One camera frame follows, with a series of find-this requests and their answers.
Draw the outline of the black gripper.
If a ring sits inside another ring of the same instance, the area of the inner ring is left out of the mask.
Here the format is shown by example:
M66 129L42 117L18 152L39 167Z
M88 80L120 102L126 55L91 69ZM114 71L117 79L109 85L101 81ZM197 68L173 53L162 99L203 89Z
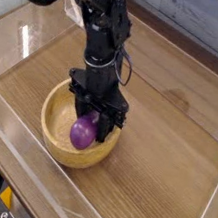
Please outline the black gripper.
M123 128L129 104L120 92L114 67L74 67L69 75L72 79L69 90L75 95L77 118L87 115L91 110L101 114L96 134L98 143L104 142L114 125Z

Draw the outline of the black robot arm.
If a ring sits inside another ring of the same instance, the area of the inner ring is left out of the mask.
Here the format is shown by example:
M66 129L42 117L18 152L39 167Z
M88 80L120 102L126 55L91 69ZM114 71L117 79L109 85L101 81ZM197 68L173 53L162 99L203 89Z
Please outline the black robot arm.
M48 6L57 0L28 0ZM70 69L69 90L75 95L78 117L99 113L96 140L101 143L115 127L123 128L129 104L120 92L126 86L123 63L132 62L125 49L132 22L127 0L74 0L80 7L86 32L84 68Z

